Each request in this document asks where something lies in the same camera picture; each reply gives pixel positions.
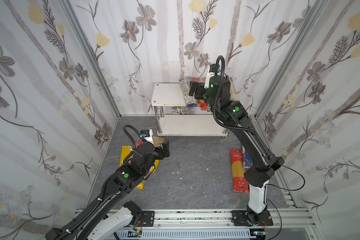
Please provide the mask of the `clear spaghetti bag blue end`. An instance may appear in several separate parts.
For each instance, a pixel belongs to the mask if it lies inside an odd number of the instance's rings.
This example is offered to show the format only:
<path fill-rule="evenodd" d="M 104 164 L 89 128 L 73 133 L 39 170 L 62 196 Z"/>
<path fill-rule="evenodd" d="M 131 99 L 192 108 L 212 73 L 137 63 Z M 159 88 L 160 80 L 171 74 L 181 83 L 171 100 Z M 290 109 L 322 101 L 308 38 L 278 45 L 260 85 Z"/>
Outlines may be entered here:
<path fill-rule="evenodd" d="M 180 87 L 181 87 L 187 108 L 193 108 L 193 107 L 197 106 L 197 101 L 195 100 L 195 98 L 189 95 L 190 81 L 191 81 L 191 79 L 187 78 L 187 77 L 183 77 L 183 78 L 179 79 Z"/>

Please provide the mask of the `brown and yellow spaghetti pack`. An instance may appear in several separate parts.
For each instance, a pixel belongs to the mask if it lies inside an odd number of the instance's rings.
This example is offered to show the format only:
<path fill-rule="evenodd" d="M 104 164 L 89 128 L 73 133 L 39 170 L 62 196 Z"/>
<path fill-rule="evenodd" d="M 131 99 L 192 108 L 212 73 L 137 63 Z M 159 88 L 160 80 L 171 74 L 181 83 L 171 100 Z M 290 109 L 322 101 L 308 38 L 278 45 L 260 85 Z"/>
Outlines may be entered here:
<path fill-rule="evenodd" d="M 165 139 L 162 137 L 153 137 L 153 142 L 155 147 L 160 147 L 164 143 Z M 155 160 L 154 166 L 151 167 L 150 173 L 155 173 L 159 165 L 160 160 Z"/>

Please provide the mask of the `red spaghetti bag with label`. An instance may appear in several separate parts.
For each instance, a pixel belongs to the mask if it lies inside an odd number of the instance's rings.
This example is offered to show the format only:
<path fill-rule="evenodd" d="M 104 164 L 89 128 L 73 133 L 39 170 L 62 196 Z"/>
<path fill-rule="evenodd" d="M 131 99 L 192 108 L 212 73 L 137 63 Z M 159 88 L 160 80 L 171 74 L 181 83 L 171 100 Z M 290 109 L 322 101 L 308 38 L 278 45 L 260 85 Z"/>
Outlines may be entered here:
<path fill-rule="evenodd" d="M 197 79 L 197 78 L 193 78 L 192 80 L 195 81 L 195 82 L 201 82 L 201 83 L 204 83 L 204 82 L 205 82 L 204 80 L 202 80 L 202 79 Z M 203 100 L 198 100 L 198 103 L 199 103 L 199 108 L 200 108 L 201 111 L 206 111 L 206 112 L 209 112 L 209 111 L 210 111 L 210 109 L 209 109 L 209 107 L 207 106 L 207 104 L 205 103 L 205 101 L 203 101 Z"/>

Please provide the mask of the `dark blue clear spaghetti bag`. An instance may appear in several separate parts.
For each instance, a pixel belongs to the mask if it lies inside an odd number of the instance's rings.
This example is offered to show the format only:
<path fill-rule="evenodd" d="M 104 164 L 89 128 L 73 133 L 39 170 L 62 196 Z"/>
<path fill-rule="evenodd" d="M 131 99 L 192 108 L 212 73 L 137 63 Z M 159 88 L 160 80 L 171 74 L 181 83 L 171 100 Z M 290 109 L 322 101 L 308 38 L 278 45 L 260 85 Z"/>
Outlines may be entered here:
<path fill-rule="evenodd" d="M 231 83 L 231 86 L 230 86 L 230 100 L 232 101 L 238 101 L 238 94 L 237 94 L 237 91 L 236 91 L 236 88 L 235 88 L 235 83 L 234 83 L 234 80 L 232 77 L 229 77 L 229 81 Z"/>

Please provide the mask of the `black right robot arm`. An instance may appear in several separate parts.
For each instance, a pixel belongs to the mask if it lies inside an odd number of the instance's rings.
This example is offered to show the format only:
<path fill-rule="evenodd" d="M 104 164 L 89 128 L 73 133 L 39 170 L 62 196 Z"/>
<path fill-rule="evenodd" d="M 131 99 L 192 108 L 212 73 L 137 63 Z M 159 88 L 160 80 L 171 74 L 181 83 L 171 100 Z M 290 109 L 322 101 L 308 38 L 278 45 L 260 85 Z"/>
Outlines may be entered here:
<path fill-rule="evenodd" d="M 214 75 L 204 83 L 191 82 L 189 95 L 206 103 L 215 122 L 230 130 L 252 159 L 253 165 L 244 173 L 250 193 L 245 224 L 256 226 L 268 219 L 267 185 L 284 163 L 284 159 L 276 157 L 266 147 L 243 105 L 239 101 L 231 100 L 231 82 L 225 76 L 224 57 L 218 56 L 210 70 Z"/>

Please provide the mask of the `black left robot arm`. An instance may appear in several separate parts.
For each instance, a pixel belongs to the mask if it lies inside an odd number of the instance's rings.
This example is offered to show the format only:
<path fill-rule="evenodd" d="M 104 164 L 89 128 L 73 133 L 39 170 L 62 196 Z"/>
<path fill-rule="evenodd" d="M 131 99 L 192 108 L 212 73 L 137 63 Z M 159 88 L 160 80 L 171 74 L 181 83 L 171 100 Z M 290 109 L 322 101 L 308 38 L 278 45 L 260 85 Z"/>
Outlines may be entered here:
<path fill-rule="evenodd" d="M 141 182 L 148 179 L 156 160 L 170 156 L 169 141 L 154 145 L 152 130 L 138 131 L 124 125 L 123 131 L 133 148 L 122 165 L 103 183 L 97 198 L 62 228 L 52 228 L 47 240 L 104 240 L 119 229 L 138 225 L 142 209 L 133 201 L 126 202 L 115 214 L 110 210 Z"/>

